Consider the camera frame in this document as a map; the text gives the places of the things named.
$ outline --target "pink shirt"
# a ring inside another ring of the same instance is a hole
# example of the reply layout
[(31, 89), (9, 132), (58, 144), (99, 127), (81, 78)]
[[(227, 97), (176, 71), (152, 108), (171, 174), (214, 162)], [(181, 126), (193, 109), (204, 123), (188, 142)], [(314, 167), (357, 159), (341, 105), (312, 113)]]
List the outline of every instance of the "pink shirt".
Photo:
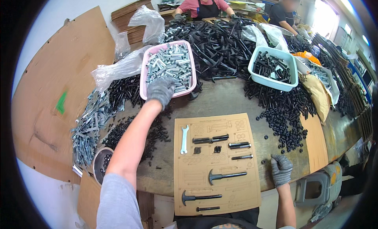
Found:
[[(214, 0), (214, 2), (218, 6), (218, 9), (222, 11), (225, 11), (230, 7), (224, 0)], [(212, 5), (212, 0), (208, 0), (207, 2), (201, 0), (201, 4)], [(180, 8), (183, 12), (190, 11), (191, 17), (195, 18), (200, 10), (200, 5), (198, 4), (198, 0), (184, 0), (178, 8)]]

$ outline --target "person in black shirt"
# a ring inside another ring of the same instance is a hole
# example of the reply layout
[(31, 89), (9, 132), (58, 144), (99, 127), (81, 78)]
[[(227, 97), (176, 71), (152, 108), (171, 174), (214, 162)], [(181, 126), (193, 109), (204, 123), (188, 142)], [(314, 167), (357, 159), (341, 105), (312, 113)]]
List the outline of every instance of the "person in black shirt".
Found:
[(299, 0), (279, 0), (270, 10), (269, 23), (290, 31), (302, 43), (304, 38), (298, 34), (293, 18), (293, 12), (298, 6)]

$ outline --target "forearm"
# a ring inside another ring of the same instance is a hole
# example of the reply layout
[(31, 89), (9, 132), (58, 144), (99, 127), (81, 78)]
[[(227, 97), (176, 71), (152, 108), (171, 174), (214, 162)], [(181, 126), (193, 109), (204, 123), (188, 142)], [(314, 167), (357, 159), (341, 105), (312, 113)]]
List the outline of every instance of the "forearm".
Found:
[(226, 9), (226, 13), (227, 13), (227, 15), (229, 15), (229, 16), (231, 16), (232, 14), (235, 14), (235, 13), (234, 13), (234, 10), (233, 10), (232, 8), (230, 8), (230, 7)]
[(287, 23), (286, 21), (280, 21), (279, 22), (280, 26), (288, 31), (290, 31), (291, 33), (294, 34), (294, 36), (296, 36), (298, 33), (289, 25), (289, 23)]
[(175, 15), (176, 14), (182, 14), (182, 13), (183, 13), (183, 11), (180, 8), (177, 8), (176, 11), (175, 11)]
[(284, 226), (296, 227), (296, 218), (293, 199), (291, 198), (290, 185), (286, 183), (277, 188), (278, 211), (276, 228)]
[(158, 100), (146, 102), (118, 142), (106, 173), (115, 173), (126, 178), (136, 189), (136, 169), (141, 160), (145, 140), (152, 122), (160, 113)]

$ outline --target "gray plastic stool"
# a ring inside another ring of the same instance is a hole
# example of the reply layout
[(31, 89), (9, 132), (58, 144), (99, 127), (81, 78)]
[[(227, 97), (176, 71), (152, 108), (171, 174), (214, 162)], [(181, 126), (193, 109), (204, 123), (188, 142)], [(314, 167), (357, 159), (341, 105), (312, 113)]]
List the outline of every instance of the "gray plastic stool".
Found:
[[(306, 186), (308, 182), (318, 181), (322, 185), (322, 190), (318, 198), (305, 199)], [(294, 201), (294, 206), (314, 206), (325, 203), (329, 198), (330, 178), (325, 172), (315, 172), (297, 181), (300, 185), (300, 196)]]

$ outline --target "pink plastic basin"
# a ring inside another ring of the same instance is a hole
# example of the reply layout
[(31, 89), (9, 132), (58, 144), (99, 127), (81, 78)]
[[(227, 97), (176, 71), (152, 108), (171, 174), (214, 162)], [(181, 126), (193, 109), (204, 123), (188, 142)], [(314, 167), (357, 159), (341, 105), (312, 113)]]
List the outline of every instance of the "pink plastic basin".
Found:
[(150, 58), (150, 55), (148, 53), (150, 52), (152, 54), (155, 54), (155, 53), (159, 52), (160, 48), (168, 49), (167, 44), (170, 44), (171, 46), (175, 45), (175, 44), (178, 44), (178, 45), (186, 44), (188, 51), (189, 51), (188, 59), (190, 59), (191, 67), (192, 67), (192, 86), (188, 90), (184, 90), (184, 91), (181, 91), (181, 92), (178, 92), (178, 93), (174, 93), (172, 95), (172, 98), (176, 98), (176, 97), (180, 97), (180, 96), (189, 94), (192, 90), (194, 90), (194, 88), (197, 84), (197, 76), (196, 76), (195, 67), (194, 67), (194, 57), (193, 57), (192, 49), (190, 47), (189, 42), (187, 42), (185, 40), (179, 40), (179, 41), (169, 42), (169, 43), (165, 43), (165, 44), (161, 44), (161, 45), (156, 45), (154, 47), (150, 47), (149, 49), (147, 49), (146, 52), (144, 52), (144, 56), (143, 56), (139, 94), (142, 97), (142, 99), (144, 99), (144, 100), (147, 99), (147, 84), (145, 83), (145, 81), (147, 80), (147, 72), (148, 72), (148, 68), (146, 67), (146, 65), (148, 63), (148, 59)]

